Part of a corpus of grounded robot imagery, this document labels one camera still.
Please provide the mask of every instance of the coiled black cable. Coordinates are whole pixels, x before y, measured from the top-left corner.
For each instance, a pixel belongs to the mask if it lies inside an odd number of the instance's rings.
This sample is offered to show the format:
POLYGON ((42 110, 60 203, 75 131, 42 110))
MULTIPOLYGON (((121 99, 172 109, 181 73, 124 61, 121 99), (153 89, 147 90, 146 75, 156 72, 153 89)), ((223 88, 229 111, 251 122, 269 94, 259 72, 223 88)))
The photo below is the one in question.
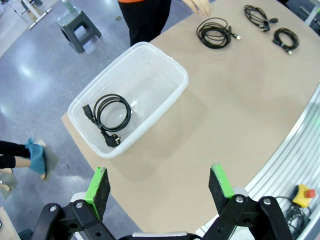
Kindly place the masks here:
POLYGON ((293 31, 284 27, 279 28, 277 31, 274 32, 274 38, 272 42, 283 48, 290 55, 292 54, 292 50, 296 49, 299 46, 298 36, 293 31), (280 39, 280 34, 287 35, 291 39, 292 45, 285 45, 280 39))
POLYGON ((294 203, 291 198, 286 196, 277 196, 275 198, 287 199, 291 203, 290 207, 285 212, 284 217, 290 227, 293 239, 296 240, 310 222, 309 217, 311 215, 311 209, 310 207, 307 207, 309 214, 306 216, 302 208, 298 204, 294 203))
POLYGON ((121 143, 120 141, 121 137, 118 137, 118 135, 116 134, 109 135, 107 132, 110 132, 110 133, 118 132, 124 129, 130 122, 131 115, 132 115, 131 108, 129 103, 122 96, 117 94, 104 95, 101 98, 99 98, 98 101, 96 101, 93 108, 93 113, 89 105, 85 105, 83 107, 83 110, 87 118, 90 119, 91 122, 94 123, 100 129, 103 137, 105 138, 105 142, 109 147, 115 148, 121 143), (124 117, 124 120, 118 126, 107 127, 101 121, 101 114, 107 106, 113 103, 124 104, 126 108, 126 115, 124 117))
POLYGON ((199 40, 210 49, 222 49, 231 42, 231 36, 239 40, 241 37, 231 32, 231 26, 228 22, 219 17, 208 18, 203 21, 196 29, 196 35, 199 40), (225 23, 222 25, 214 20, 220 20, 225 23))
POLYGON ((251 23, 259 27, 263 32, 270 31, 269 23, 275 24, 278 22, 277 18, 271 18, 269 20, 261 8, 251 5, 244 6, 244 14, 251 23))

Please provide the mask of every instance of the black pants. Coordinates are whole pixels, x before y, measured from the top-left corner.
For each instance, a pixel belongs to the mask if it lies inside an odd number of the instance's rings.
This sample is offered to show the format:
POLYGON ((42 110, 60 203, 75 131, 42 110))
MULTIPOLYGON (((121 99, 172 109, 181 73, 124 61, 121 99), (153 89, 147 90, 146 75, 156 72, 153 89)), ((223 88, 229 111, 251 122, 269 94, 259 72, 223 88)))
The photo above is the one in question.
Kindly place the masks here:
POLYGON ((132 46, 138 42, 150 42, 161 34, 169 16, 171 0, 119 2, 119 6, 129 28, 132 46))
POLYGON ((30 158, 30 152, 25 145, 8 141, 0 141, 0 169, 14 168, 16 166, 15 156, 30 158))

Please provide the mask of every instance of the clear plastic container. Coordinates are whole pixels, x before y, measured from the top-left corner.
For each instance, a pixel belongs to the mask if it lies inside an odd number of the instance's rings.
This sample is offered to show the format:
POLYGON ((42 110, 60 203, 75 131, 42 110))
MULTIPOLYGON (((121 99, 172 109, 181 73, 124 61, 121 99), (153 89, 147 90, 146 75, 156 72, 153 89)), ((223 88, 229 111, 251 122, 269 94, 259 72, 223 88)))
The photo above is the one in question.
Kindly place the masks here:
MULTIPOLYGON (((114 158, 127 150, 174 104, 188 85, 187 71, 150 43, 140 42, 107 66, 73 100, 68 116, 85 142, 103 158, 114 158), (92 111, 96 101, 106 94, 118 94, 130 104, 129 124, 115 132, 121 144, 109 147, 100 130, 86 117, 83 106, 92 111)), ((107 127, 121 123, 126 107, 112 103, 101 114, 107 127)))

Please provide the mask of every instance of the red button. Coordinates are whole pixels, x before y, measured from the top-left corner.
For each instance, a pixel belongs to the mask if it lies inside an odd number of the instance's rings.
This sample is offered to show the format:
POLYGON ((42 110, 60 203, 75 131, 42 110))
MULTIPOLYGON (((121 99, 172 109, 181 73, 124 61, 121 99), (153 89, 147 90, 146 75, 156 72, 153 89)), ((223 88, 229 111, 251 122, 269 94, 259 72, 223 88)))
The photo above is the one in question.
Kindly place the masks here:
POLYGON ((316 196, 316 190, 309 189, 304 192, 304 197, 307 199, 313 199, 316 196))

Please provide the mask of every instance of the human hand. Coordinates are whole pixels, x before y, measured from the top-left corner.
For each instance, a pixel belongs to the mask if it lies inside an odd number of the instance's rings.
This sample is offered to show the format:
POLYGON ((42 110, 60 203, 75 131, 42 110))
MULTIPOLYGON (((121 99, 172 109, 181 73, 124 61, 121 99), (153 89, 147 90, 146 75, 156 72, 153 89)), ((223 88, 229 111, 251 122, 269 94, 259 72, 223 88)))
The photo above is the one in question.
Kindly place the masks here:
POLYGON ((211 5, 209 0, 182 0, 191 8, 194 13, 201 13, 205 17, 211 15, 211 5))

